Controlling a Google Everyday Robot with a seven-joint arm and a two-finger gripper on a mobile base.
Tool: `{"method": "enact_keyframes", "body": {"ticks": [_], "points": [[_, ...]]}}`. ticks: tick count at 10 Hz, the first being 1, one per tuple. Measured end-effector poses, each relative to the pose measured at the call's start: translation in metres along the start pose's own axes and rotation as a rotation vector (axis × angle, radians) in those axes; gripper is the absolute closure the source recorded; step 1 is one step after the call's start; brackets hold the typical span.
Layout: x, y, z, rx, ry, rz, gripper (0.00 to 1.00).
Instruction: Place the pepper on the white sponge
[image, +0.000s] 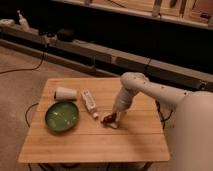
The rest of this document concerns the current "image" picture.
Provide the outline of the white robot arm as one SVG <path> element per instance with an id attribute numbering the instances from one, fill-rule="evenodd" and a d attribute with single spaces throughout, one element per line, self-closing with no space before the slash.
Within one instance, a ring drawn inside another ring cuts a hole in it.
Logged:
<path id="1" fill-rule="evenodd" d="M 174 117 L 170 171 L 213 171 L 213 92 L 189 91 L 125 72 L 113 112 L 127 111 L 138 93 L 163 102 Z"/>

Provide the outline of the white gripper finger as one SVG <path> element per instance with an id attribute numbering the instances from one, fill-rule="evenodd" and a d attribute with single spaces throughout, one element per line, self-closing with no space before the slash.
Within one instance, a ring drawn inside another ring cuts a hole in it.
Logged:
<path id="1" fill-rule="evenodd" d="M 117 113 L 115 122 L 116 122 L 116 126 L 119 127 L 121 123 L 121 112 Z"/>

